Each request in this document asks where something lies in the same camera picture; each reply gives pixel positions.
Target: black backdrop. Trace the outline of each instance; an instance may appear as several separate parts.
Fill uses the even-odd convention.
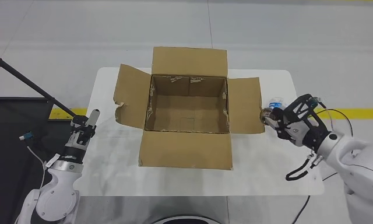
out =
[[[40,141],[31,142],[42,160],[62,153],[70,136],[69,120],[48,120],[53,105],[45,98],[0,97],[0,223],[14,223],[30,190],[39,188],[41,163],[19,137],[29,131]],[[51,176],[45,173],[44,184]],[[32,224],[51,223],[33,215]]]

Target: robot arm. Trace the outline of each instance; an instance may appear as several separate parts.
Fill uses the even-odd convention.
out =
[[[18,224],[30,224],[34,209],[46,221],[74,222],[80,196],[73,189],[73,183],[82,176],[83,158],[95,133],[99,115],[98,110],[93,110],[89,118],[82,115],[73,118],[71,136],[63,154],[57,155],[46,165],[50,167],[51,182],[40,190],[30,191],[23,203]]]
[[[277,136],[296,146],[306,146],[312,154],[302,167],[290,175],[302,170],[313,153],[316,154],[311,167],[324,160],[334,168],[345,183],[345,195],[350,219],[353,224],[368,224],[373,220],[373,145],[354,139],[352,136],[329,131],[314,112],[320,104],[318,98],[305,94],[297,98],[284,110],[265,108],[261,119],[277,131]],[[286,176],[288,181],[307,175]]]

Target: black stand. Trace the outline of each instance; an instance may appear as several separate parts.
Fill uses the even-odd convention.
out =
[[[30,81],[27,77],[23,76],[20,72],[15,70],[12,66],[7,64],[4,60],[0,58],[0,67],[7,70],[10,74],[21,80],[26,85],[30,86],[32,89],[34,89],[39,94],[43,95],[46,99],[48,99],[51,103],[56,104],[59,108],[66,111],[70,116],[74,117],[76,114],[72,112],[70,109],[68,109],[66,106],[64,106],[62,103],[57,101],[54,97],[52,97],[49,93],[45,92],[42,88],[37,86],[34,82]]]

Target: plastic bottle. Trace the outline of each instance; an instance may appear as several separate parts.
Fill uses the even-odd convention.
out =
[[[285,109],[286,104],[284,103],[284,99],[282,97],[274,97],[269,101],[269,108],[273,109],[275,107],[280,109]]]

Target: gray floor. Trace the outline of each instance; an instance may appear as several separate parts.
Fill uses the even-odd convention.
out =
[[[230,68],[288,70],[299,95],[372,108],[371,2],[312,0],[0,0],[0,57],[70,108],[87,107],[101,67],[150,67],[154,46],[228,50]],[[0,70],[0,96],[38,96]],[[352,121],[373,140],[371,120]],[[337,127],[348,132],[345,121]],[[333,173],[322,166],[324,177]],[[349,224],[338,176],[299,223]],[[83,197],[77,223],[149,223],[200,214],[291,223],[306,197]]]

